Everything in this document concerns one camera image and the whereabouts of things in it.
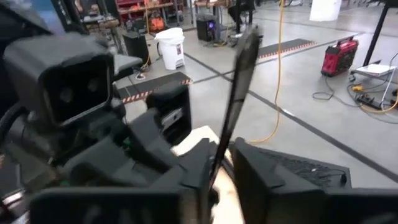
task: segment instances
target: keyboard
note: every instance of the keyboard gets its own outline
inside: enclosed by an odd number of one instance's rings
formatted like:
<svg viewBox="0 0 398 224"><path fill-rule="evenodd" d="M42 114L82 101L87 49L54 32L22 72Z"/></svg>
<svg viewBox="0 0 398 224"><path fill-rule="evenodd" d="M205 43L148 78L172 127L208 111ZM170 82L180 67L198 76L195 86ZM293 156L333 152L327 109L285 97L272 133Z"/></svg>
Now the keyboard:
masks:
<svg viewBox="0 0 398 224"><path fill-rule="evenodd" d="M346 167L275 152L268 149L264 149L262 153L269 159L278 162L292 173L320 188L351 188L349 169ZM342 175L345 175L347 178L347 182L345 184L341 184L340 182Z"/></svg>

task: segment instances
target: black mat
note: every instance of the black mat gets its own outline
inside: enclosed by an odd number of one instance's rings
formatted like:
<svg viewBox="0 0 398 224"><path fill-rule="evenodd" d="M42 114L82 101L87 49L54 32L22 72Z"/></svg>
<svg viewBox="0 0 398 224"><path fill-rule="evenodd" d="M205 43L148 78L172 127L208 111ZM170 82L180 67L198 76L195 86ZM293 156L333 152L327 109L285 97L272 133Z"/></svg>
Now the black mat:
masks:
<svg viewBox="0 0 398 224"><path fill-rule="evenodd" d="M124 103L131 103L147 97L154 90L157 90L163 85L169 84L170 82L179 82L182 85L187 85L191 82L191 79L182 72L176 72L170 75L165 75L163 77L127 86L125 88L119 89L119 93Z"/></svg>
<svg viewBox="0 0 398 224"><path fill-rule="evenodd" d="M297 50L314 44L316 43L311 40L304 40L304 39L290 40L282 43L282 52L284 53L291 50ZM259 58L274 56L277 53L278 53L278 44L272 44L269 46L261 47L259 49Z"/></svg>

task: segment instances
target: white table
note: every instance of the white table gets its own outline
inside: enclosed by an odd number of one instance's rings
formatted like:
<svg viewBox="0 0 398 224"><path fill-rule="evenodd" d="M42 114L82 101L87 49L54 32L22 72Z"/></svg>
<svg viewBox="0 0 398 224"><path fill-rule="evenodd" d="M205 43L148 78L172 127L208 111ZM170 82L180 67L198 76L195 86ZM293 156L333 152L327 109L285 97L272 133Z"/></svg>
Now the white table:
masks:
<svg viewBox="0 0 398 224"><path fill-rule="evenodd" d="M219 141L218 136L209 126L203 126L192 130L191 134L184 141L173 148L173 151L178 155L184 154L204 138L208 138L215 143ZM226 153L226 157L232 163L229 151ZM220 202L213 209L213 224L243 224L244 220L238 193L232 180L223 168L218 172L214 186L219 192Z"/></svg>

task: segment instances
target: concrete floor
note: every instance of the concrete floor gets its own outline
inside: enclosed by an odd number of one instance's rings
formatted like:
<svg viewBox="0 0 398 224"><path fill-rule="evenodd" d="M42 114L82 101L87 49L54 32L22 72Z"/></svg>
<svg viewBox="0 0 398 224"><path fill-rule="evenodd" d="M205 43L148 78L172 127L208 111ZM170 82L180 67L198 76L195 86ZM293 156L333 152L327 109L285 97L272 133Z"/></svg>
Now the concrete floor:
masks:
<svg viewBox="0 0 398 224"><path fill-rule="evenodd" d="M281 121L276 135L270 141L260 144L261 147L349 167L353 187L398 187L398 147L394 140L398 135L396 127L373 119L360 109L350 108L335 99L312 99L313 92L327 91L324 78L320 75L327 46L338 39L355 35L360 44L351 68L359 67L381 11L382 6L342 5L337 21L311 22L308 20L308 4L285 8L283 40L301 38L315 41L317 45L284 54L278 100L278 105L283 109ZM382 59L384 64L388 64L398 52L396 12L396 9L389 11L373 54L374 60ZM277 4L267 3L257 8L254 22L264 29L263 45L277 43L278 19ZM189 24L184 25L184 29L188 28ZM185 32L185 37L183 46L186 65L179 70L194 81L190 86L193 127L209 125L219 134L229 94L228 78L233 69L234 49L204 47L204 43L197 40L194 30ZM148 43L155 45L154 40L148 40ZM152 59L157 58L153 47L150 48L150 54ZM170 73L172 72L165 71L163 62L158 60L147 74L147 79ZM131 82L136 81L134 78L125 78L118 82L118 86L130 85ZM374 86L381 81L358 77L356 82ZM331 78L329 83L336 91L336 96L353 104L346 92L349 85L347 74ZM272 132L276 120L276 107L273 103L276 87L276 58L260 59L234 138L264 138ZM143 101L130 103L126 107L127 118L130 120L146 109ZM372 116L386 119L383 115Z"/></svg>

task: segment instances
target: red generator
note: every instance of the red generator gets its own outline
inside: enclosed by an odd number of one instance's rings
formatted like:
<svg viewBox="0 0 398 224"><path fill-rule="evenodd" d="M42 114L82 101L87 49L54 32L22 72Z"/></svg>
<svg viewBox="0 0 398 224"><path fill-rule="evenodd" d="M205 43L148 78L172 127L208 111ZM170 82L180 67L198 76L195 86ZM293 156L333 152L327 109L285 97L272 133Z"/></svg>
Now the red generator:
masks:
<svg viewBox="0 0 398 224"><path fill-rule="evenodd" d="M334 77L352 66L359 42L350 37L329 46L325 52L321 74Z"/></svg>

